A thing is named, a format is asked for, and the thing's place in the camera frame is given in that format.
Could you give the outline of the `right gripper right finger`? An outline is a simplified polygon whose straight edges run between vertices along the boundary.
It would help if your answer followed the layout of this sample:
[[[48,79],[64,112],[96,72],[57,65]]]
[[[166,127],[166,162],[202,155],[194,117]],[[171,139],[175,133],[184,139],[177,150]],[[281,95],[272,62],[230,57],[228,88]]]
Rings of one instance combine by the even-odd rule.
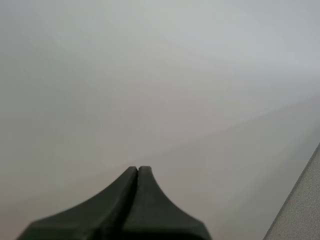
[[[177,207],[158,185],[150,166],[138,169],[136,192],[121,227],[122,240],[210,240],[203,222]]]

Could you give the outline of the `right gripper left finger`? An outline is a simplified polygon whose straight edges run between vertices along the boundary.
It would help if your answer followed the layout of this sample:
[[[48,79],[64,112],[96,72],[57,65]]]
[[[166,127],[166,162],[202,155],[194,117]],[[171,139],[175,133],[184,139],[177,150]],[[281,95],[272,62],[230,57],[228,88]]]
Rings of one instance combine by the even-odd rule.
[[[105,240],[114,233],[130,208],[138,170],[127,168],[107,188],[90,199],[55,215],[32,222],[19,240]]]

